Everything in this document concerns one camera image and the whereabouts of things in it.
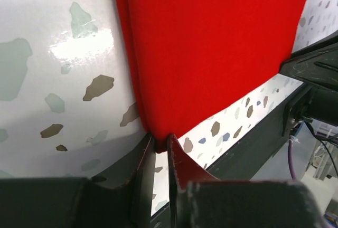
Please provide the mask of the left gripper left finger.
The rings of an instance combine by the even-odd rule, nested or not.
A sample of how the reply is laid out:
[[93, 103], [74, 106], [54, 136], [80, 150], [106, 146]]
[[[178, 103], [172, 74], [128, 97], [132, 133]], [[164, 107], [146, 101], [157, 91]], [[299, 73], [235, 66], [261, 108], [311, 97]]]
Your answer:
[[1, 180], [1, 227], [149, 227], [155, 168], [151, 134], [92, 178]]

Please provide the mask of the red polo shirt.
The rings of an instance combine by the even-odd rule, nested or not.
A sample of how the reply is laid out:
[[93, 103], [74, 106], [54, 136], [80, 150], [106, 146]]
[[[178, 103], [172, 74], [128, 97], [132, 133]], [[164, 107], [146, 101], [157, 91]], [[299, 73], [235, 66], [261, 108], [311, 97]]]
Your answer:
[[166, 151], [278, 73], [306, 0], [116, 0], [141, 121]]

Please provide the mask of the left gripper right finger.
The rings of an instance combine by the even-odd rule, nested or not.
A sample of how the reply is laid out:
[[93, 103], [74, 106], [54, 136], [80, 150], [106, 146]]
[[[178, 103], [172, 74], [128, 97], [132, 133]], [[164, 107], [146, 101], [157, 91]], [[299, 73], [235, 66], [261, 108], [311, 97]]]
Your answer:
[[220, 180], [167, 138], [171, 227], [329, 227], [294, 180]]

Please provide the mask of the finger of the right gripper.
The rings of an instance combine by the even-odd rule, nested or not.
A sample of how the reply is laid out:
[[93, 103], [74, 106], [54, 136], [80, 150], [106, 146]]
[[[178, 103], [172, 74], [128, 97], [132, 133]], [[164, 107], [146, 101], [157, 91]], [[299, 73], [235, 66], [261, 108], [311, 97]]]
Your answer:
[[337, 31], [292, 53], [279, 73], [314, 86], [337, 90]]

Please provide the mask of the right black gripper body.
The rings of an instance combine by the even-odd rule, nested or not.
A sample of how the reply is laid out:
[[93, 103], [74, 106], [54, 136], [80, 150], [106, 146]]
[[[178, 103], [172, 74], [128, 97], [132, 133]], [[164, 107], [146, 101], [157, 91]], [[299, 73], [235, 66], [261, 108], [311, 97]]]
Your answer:
[[306, 85], [303, 116], [337, 127], [337, 91]]

